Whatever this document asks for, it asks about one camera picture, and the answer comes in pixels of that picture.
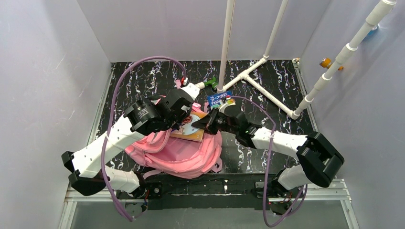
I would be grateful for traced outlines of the orange Othello book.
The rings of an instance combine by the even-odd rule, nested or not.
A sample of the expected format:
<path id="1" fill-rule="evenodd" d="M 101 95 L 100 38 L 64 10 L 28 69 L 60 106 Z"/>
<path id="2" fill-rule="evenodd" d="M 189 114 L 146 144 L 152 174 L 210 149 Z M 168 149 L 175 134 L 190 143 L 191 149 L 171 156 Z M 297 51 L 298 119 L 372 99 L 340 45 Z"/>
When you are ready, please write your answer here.
<path id="1" fill-rule="evenodd" d="M 201 142 L 203 140 L 204 130 L 193 127 L 192 124 L 204 118 L 206 115 L 207 113 L 191 112 L 190 115 L 183 120 L 179 129 L 171 132 L 170 137 Z"/>

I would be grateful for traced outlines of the blue storey house book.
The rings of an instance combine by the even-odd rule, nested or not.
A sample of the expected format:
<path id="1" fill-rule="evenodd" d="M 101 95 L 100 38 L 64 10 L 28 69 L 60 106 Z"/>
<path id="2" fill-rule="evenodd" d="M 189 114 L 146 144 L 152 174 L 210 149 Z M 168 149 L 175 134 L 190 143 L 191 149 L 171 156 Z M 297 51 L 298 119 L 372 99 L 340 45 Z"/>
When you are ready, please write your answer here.
<path id="1" fill-rule="evenodd" d="M 211 109 L 220 107 L 223 104 L 223 101 L 226 99 L 227 96 L 232 96 L 231 91 L 226 91 L 219 94 L 210 95 L 207 97 L 207 102 Z"/>

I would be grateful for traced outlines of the pink student backpack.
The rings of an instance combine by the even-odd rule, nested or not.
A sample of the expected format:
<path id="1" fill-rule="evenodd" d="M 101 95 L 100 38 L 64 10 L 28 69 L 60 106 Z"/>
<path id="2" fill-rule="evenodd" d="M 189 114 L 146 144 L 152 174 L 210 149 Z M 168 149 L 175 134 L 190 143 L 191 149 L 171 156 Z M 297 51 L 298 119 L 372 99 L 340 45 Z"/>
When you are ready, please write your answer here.
<path id="1" fill-rule="evenodd" d="M 194 103 L 192 112 L 202 112 Z M 220 154 L 222 137 L 204 133 L 201 142 L 170 137 L 173 130 L 149 134 L 125 148 L 125 152 L 139 165 L 157 171 L 192 179 L 209 171 L 222 169 Z"/>

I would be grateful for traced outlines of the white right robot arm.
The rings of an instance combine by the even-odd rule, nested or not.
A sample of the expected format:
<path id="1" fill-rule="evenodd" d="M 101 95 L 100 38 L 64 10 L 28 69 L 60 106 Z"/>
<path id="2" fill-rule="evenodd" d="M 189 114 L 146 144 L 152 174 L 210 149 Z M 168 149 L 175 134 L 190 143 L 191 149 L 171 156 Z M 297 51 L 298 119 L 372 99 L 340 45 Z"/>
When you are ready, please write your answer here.
<path id="1" fill-rule="evenodd" d="M 292 135 L 272 131 L 248 121 L 235 105 L 223 111 L 215 108 L 192 126 L 212 135 L 228 132 L 243 146 L 275 151 L 298 160 L 299 165 L 283 169 L 268 183 L 273 191 L 284 193 L 310 183 L 327 188 L 344 164 L 343 156 L 323 134 Z"/>

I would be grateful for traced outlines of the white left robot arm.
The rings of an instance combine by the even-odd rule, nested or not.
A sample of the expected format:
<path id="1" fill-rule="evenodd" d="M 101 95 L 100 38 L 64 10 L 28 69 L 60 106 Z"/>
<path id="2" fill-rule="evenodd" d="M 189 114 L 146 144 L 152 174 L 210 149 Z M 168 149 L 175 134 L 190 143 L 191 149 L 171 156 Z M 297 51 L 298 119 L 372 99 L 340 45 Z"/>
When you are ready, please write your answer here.
<path id="1" fill-rule="evenodd" d="M 151 133 L 178 128 L 190 114 L 200 89 L 188 85 L 172 89 L 166 96 L 153 95 L 136 101 L 111 127 L 83 149 L 66 151 L 61 158 L 71 172 L 69 183 L 84 196 L 103 190 L 109 182 L 113 190 L 128 193 L 146 186 L 142 175 L 105 166 L 106 162 Z"/>

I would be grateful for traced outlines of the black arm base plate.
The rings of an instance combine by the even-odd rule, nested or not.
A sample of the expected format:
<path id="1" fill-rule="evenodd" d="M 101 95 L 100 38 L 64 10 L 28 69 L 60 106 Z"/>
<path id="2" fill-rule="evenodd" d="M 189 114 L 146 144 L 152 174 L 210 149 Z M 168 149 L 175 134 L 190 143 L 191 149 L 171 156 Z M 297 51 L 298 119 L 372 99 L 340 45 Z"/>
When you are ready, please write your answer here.
<path id="1" fill-rule="evenodd" d="M 183 179 L 168 174 L 146 179 L 150 210 L 177 208 L 262 209 L 264 174 L 205 174 Z"/>

